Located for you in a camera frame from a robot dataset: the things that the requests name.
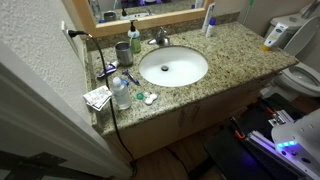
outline green bottle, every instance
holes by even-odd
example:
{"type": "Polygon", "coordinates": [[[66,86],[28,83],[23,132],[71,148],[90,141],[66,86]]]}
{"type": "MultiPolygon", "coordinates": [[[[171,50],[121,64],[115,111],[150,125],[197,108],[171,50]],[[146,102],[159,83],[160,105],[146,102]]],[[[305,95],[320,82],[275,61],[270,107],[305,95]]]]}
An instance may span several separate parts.
{"type": "Polygon", "coordinates": [[[141,43],[140,43],[140,32],[134,27],[133,22],[135,20],[131,20],[131,27],[128,31],[129,41],[131,44],[131,51],[133,53],[139,53],[141,51],[141,43]]]}

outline wooden cabinet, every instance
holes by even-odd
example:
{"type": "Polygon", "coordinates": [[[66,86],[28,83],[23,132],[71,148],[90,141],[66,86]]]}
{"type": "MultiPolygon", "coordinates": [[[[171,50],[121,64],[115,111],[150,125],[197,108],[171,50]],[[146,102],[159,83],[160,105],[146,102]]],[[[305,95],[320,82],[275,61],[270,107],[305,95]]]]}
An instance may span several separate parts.
{"type": "MultiPolygon", "coordinates": [[[[148,120],[120,132],[128,149],[138,159],[179,139],[203,130],[215,123],[229,119],[240,109],[253,103],[259,91],[273,76],[260,78],[242,86],[229,89],[205,100],[148,120]]],[[[127,160],[116,134],[106,137],[127,160]]]]}

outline toilet tank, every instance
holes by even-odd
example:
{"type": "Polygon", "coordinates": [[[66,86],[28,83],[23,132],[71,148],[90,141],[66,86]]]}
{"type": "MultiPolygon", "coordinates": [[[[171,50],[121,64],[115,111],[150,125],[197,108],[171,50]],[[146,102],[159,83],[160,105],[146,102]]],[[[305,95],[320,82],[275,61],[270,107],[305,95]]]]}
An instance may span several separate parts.
{"type": "Polygon", "coordinates": [[[283,49],[293,35],[308,21],[308,19],[302,19],[301,14],[291,14],[288,16],[281,16],[273,18],[270,21],[269,29],[265,35],[265,38],[269,36],[272,30],[276,27],[276,25],[280,22],[288,26],[288,29],[282,34],[279,40],[274,44],[276,47],[280,47],[283,49]]]}

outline water bottle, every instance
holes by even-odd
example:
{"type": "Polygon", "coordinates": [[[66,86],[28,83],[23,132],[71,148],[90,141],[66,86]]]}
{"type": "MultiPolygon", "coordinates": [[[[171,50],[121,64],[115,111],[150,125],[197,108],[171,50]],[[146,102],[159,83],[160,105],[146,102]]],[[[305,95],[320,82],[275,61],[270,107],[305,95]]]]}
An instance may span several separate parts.
{"type": "Polygon", "coordinates": [[[93,11],[93,16],[96,18],[96,21],[99,22],[102,19],[102,15],[98,0],[90,0],[90,6],[93,11]]]}
{"type": "Polygon", "coordinates": [[[128,109],[131,106],[128,87],[121,81],[119,77],[113,78],[113,86],[111,91],[116,99],[119,109],[128,109]]]}

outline floor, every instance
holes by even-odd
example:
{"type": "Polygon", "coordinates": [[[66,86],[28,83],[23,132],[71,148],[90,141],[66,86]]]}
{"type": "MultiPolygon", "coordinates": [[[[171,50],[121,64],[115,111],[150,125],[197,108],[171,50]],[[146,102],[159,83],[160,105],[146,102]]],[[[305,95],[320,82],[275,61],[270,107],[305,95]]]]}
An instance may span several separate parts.
{"type": "MultiPolygon", "coordinates": [[[[307,97],[298,97],[292,104],[305,113],[310,113],[320,108],[319,102],[307,97]]],[[[187,180],[186,171],[190,172],[208,157],[203,145],[212,135],[219,132],[219,126],[221,124],[212,126],[138,159],[138,174],[134,180],[187,180]],[[172,156],[170,150],[177,154],[185,164],[186,170],[182,163],[172,156]]],[[[224,179],[223,175],[215,167],[200,178],[200,180],[224,179]]]]}

